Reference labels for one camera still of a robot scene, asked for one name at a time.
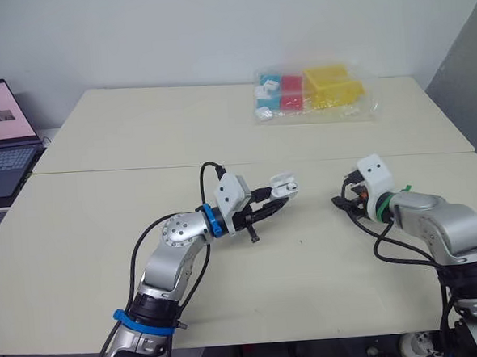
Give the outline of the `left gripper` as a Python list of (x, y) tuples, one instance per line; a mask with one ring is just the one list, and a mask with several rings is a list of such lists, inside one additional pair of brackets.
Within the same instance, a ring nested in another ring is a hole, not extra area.
[[(270, 187), (260, 187), (251, 192), (250, 203), (259, 203), (268, 200), (271, 196)], [(260, 238), (254, 229), (254, 223), (260, 222), (274, 213), (280, 211), (289, 201), (288, 197), (273, 199), (261, 206), (258, 210), (253, 211), (250, 204), (247, 204), (241, 211), (233, 215), (232, 221), (236, 232), (246, 230), (249, 233), (253, 243), (259, 242)]]

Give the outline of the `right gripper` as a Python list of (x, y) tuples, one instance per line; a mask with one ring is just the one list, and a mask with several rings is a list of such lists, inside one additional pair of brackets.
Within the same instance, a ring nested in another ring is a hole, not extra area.
[[(354, 219), (368, 218), (367, 202), (369, 194), (367, 187), (364, 185), (365, 178), (360, 171), (352, 171), (348, 174), (344, 180), (340, 189), (340, 195), (342, 199), (341, 208)], [(354, 194), (349, 199), (346, 195), (348, 188)]]

